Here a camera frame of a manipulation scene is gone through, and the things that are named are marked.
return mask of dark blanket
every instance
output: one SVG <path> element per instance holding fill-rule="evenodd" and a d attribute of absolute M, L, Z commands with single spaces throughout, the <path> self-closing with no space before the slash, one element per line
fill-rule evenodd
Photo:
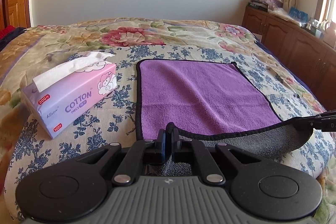
<path fill-rule="evenodd" d="M 24 27 L 18 27 L 0 39 L 0 51 L 2 51 L 9 42 L 26 31 Z"/>

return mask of wooden cabinet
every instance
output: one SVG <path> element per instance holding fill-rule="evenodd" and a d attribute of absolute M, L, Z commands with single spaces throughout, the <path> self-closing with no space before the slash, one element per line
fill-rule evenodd
<path fill-rule="evenodd" d="M 291 39 L 286 41 L 283 52 L 287 53 L 287 68 L 310 87 L 321 70 L 321 61 L 327 49 L 302 33 L 294 32 Z"/>
<path fill-rule="evenodd" d="M 283 44 L 291 38 L 292 33 L 291 27 L 267 17 L 261 43 L 283 62 L 285 57 L 279 55 L 280 50 Z"/>
<path fill-rule="evenodd" d="M 336 52 L 329 52 L 321 62 L 321 71 L 311 90 L 326 109 L 336 108 Z"/>
<path fill-rule="evenodd" d="M 336 51 L 299 26 L 246 7 L 242 26 L 299 77 L 327 110 L 336 109 Z"/>
<path fill-rule="evenodd" d="M 259 13 L 253 8 L 247 7 L 246 9 L 249 10 L 248 13 L 245 13 L 243 23 L 241 25 L 250 32 L 262 34 L 265 26 L 266 15 Z"/>

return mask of round black pad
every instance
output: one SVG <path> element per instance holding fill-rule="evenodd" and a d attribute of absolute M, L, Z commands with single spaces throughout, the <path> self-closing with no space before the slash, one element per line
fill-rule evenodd
<path fill-rule="evenodd" d="M 67 176 L 55 176 L 40 184 L 40 192 L 47 198 L 66 198 L 77 192 L 78 181 Z"/>
<path fill-rule="evenodd" d="M 271 160 L 239 167 L 230 193 L 243 210 L 275 221 L 312 215 L 322 200 L 317 180 Z"/>
<path fill-rule="evenodd" d="M 16 199 L 23 215 L 39 222 L 72 222 L 95 210 L 107 187 L 95 165 L 69 160 L 22 180 Z"/>
<path fill-rule="evenodd" d="M 260 180 L 259 188 L 266 195 L 274 198 L 289 198 L 298 191 L 297 183 L 283 176 L 265 177 Z"/>

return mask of blue floral pattern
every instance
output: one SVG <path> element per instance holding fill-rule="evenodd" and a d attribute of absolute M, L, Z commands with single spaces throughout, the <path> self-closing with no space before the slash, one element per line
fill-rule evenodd
<path fill-rule="evenodd" d="M 230 63 L 238 68 L 250 82 L 271 102 L 279 117 L 287 120 L 296 116 L 314 115 L 300 94 L 286 85 L 280 75 L 274 73 L 260 60 L 225 51 L 223 49 L 189 47 L 186 45 L 132 46 L 100 49 L 115 54 L 117 88 L 79 116 L 58 137 L 50 140 L 30 117 L 16 144 L 6 179 L 7 200 L 12 200 L 11 214 L 22 219 L 14 205 L 16 184 L 28 174 L 87 151 L 118 141 L 123 147 L 135 141 L 135 108 L 137 98 L 136 64 L 142 59 L 184 59 Z M 78 58 L 72 55 L 69 60 Z M 275 159 L 278 162 L 317 176 L 327 165 L 334 142 L 329 133 L 314 131 L 310 140 L 300 149 Z"/>

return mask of white tissue paper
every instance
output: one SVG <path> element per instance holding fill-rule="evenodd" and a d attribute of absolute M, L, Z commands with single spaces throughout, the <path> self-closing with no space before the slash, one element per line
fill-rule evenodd
<path fill-rule="evenodd" d="M 38 76 L 33 78 L 33 82 L 36 85 L 39 92 L 45 90 L 57 81 L 66 77 L 67 75 L 82 70 L 87 66 L 92 66 L 93 63 L 104 60 L 107 57 L 114 56 L 114 54 L 106 52 L 88 52 L 83 57 L 76 58 L 74 60 L 62 63 Z"/>

